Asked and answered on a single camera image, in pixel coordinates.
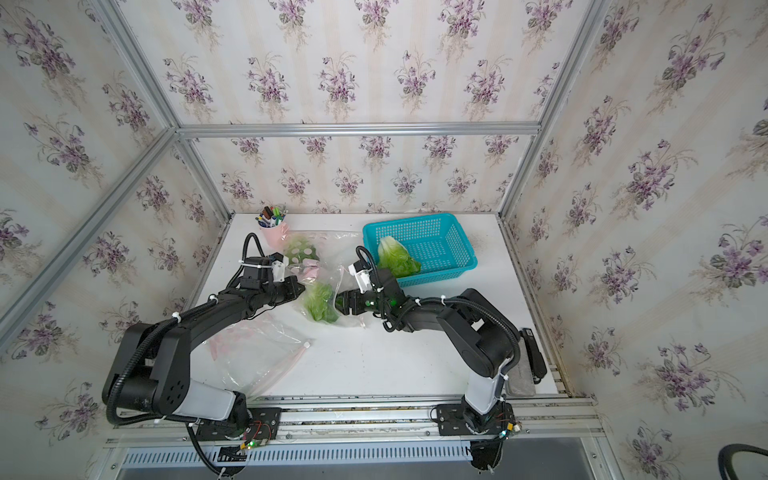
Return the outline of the zip-top bag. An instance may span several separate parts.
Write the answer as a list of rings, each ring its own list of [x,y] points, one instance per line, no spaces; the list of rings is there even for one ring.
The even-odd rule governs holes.
[[[212,362],[210,384],[263,396],[312,347],[313,340],[266,313],[228,326],[203,343]]]
[[[309,237],[316,245],[320,257],[319,260],[314,261],[324,263],[327,266],[341,265],[346,267],[357,259],[355,249],[362,243],[362,234],[356,231],[299,230],[289,233],[287,238],[293,235]],[[294,269],[306,261],[300,265],[290,265],[286,257],[285,260],[286,269],[296,277],[297,273]]]
[[[335,290],[334,306],[339,314],[339,318],[334,324],[327,324],[321,322],[315,322],[311,320],[305,313],[302,301],[304,300],[304,293],[296,300],[294,309],[301,314],[305,319],[312,321],[319,325],[335,326],[340,328],[364,328],[365,320],[361,316],[343,315],[337,308],[337,300],[341,299],[341,293],[352,288],[350,281],[351,278],[348,273],[345,272],[341,265],[327,266],[324,263],[306,260],[301,266],[296,267],[294,271],[297,273],[297,277],[300,283],[306,287],[310,283],[315,281],[325,282],[330,284]]]

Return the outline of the chinese cabbage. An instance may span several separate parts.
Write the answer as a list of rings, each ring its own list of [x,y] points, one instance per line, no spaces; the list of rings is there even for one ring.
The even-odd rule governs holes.
[[[284,243],[284,256],[290,265],[300,265],[305,260],[319,260],[317,247],[305,235],[289,236]]]
[[[335,290],[325,282],[315,281],[310,283],[304,292],[302,301],[306,315],[315,322],[334,324],[339,318],[335,309]]]
[[[381,238],[377,251],[377,267],[389,270],[395,278],[409,277],[421,272],[421,264],[392,236]]]

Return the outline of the teal plastic basket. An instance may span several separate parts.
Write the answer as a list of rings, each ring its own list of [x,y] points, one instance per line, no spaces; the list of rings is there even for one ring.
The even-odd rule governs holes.
[[[451,280],[478,265],[462,225],[450,213],[373,222],[362,228],[362,235],[376,261],[380,240],[391,236],[420,263],[418,274],[398,279],[401,287]]]

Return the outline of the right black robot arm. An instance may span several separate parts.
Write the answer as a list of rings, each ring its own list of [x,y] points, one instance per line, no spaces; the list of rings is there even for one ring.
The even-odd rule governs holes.
[[[358,287],[340,293],[335,308],[345,315],[370,312],[389,332],[441,331],[471,374],[461,400],[470,432],[485,434],[506,412],[502,390],[508,373],[522,359],[521,333],[479,291],[468,288],[453,297],[407,295],[390,270],[378,267],[371,252],[356,248],[350,266]]]

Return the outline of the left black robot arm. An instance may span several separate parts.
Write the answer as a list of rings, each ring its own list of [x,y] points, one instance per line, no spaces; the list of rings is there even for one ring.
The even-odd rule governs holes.
[[[234,478],[248,450],[275,439],[282,411],[251,408],[242,392],[193,380],[191,355],[225,328],[292,302],[304,290],[296,276],[286,275],[282,254],[243,252],[226,287],[205,303],[129,327],[102,390],[107,421],[115,427],[180,423],[205,467],[220,479]]]

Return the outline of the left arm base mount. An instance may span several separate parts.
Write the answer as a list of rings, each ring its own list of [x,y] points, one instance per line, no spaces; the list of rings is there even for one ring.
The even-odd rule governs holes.
[[[201,422],[196,430],[200,441],[238,441],[265,444],[277,437],[282,409],[279,407],[249,408],[237,423]]]

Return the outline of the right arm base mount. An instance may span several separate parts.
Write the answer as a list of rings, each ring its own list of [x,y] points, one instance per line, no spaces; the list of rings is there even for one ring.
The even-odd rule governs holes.
[[[508,438],[522,431],[512,405],[498,401],[491,409],[480,414],[467,403],[440,404],[429,414],[430,420],[437,424],[440,436],[486,435]]]

